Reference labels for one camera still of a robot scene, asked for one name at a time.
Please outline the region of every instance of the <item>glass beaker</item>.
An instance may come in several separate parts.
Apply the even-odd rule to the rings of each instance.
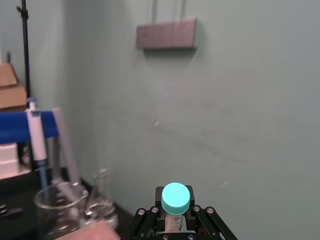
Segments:
[[[54,240],[80,228],[87,190],[80,184],[61,182],[39,191],[37,206],[39,239]]]

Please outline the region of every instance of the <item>pipette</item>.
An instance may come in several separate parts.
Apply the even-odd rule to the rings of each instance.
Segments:
[[[34,97],[30,97],[28,102],[29,108],[26,110],[26,116],[32,145],[33,160],[36,161],[38,166],[41,187],[44,191],[45,197],[48,199],[49,193],[47,191],[48,182],[46,173],[47,151],[44,130],[41,121],[41,112],[37,107],[36,99]]]

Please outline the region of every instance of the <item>teal cap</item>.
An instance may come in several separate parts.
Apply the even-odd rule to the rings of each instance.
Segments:
[[[190,205],[188,188],[178,182],[168,184],[162,191],[161,205],[168,214],[174,216],[184,214]]]

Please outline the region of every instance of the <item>glass flask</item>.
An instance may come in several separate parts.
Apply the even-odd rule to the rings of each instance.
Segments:
[[[110,173],[106,168],[100,168],[94,176],[94,186],[89,196],[85,214],[92,220],[104,220],[112,229],[118,225],[118,215],[110,192],[108,181]]]

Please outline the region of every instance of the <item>blue rack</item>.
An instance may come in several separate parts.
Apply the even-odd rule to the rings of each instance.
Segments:
[[[44,138],[58,137],[59,132],[52,111],[42,111]],[[0,144],[30,141],[26,112],[0,113]]]

